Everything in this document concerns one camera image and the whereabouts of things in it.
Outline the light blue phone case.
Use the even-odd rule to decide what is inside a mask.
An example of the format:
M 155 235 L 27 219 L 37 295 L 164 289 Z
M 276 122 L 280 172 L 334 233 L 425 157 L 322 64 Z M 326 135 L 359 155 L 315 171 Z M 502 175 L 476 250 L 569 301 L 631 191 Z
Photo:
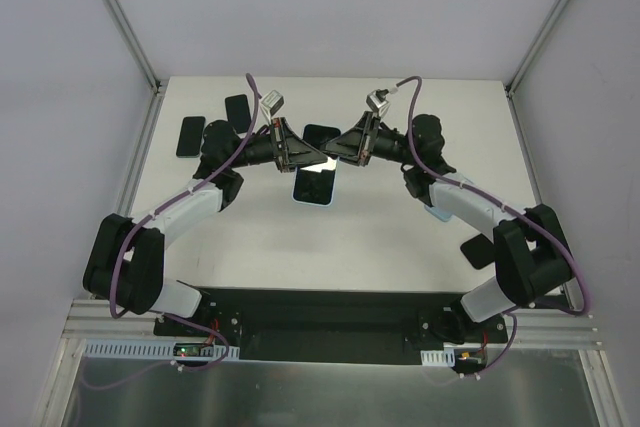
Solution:
M 453 217 L 464 219 L 475 204 L 466 186 L 472 185 L 467 178 L 453 177 L 453 184 L 437 180 L 428 188 L 429 202 L 425 209 L 442 222 Z

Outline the black cased phone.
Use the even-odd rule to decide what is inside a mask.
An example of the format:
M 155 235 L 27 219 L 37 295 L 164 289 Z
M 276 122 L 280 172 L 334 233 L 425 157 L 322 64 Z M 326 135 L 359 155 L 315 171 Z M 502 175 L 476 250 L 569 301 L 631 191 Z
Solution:
M 494 244 L 483 234 L 463 242 L 460 251 L 475 270 L 482 270 L 495 262 Z

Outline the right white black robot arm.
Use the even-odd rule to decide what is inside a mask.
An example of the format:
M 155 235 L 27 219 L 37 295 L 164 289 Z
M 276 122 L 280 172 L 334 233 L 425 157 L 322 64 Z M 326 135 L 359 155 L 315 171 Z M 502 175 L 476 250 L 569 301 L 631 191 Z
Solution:
M 372 158 L 398 163 L 414 199 L 477 230 L 460 250 L 477 269 L 493 265 L 493 277 L 441 308 L 428 321 L 434 337 L 462 344 L 481 335 L 488 320 L 537 302 L 572 280 L 574 272 L 553 209 L 544 204 L 515 209 L 489 200 L 446 162 L 444 146 L 441 121 L 436 116 L 417 116 L 401 134 L 366 113 L 350 130 L 324 142 L 321 149 L 351 165 L 365 166 Z

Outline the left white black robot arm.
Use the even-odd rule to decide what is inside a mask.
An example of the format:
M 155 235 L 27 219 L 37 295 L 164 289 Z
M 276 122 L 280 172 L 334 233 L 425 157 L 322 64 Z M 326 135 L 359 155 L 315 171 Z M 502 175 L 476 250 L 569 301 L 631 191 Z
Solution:
M 289 173 L 327 159 L 298 137 L 283 117 L 272 119 L 263 132 L 245 137 L 225 120 L 210 123 L 203 131 L 198 168 L 178 193 L 136 218 L 111 214 L 102 220 L 83 288 L 108 300 L 117 317 L 166 312 L 177 315 L 177 324 L 188 335 L 204 334 L 212 314 L 201 305 L 200 290 L 166 277 L 168 247 L 231 205 L 244 183 L 239 168 L 272 163 Z

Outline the black smartphone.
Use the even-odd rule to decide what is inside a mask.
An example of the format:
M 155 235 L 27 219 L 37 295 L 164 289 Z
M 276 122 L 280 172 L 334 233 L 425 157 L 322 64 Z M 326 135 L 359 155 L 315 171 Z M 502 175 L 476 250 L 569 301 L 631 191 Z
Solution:
M 176 156 L 178 158 L 195 158 L 199 156 L 205 125 L 206 118 L 203 116 L 183 118 L 176 146 Z
M 234 131 L 239 135 L 248 133 L 252 122 L 252 114 L 247 95 L 237 94 L 226 97 L 224 106 L 227 120 Z

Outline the light blue cased phone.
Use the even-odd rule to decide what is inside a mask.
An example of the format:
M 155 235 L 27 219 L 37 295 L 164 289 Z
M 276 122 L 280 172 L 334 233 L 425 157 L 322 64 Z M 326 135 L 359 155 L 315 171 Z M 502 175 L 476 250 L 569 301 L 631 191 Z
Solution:
M 293 200 L 303 204 L 329 206 L 333 200 L 336 171 L 298 169 L 293 185 Z

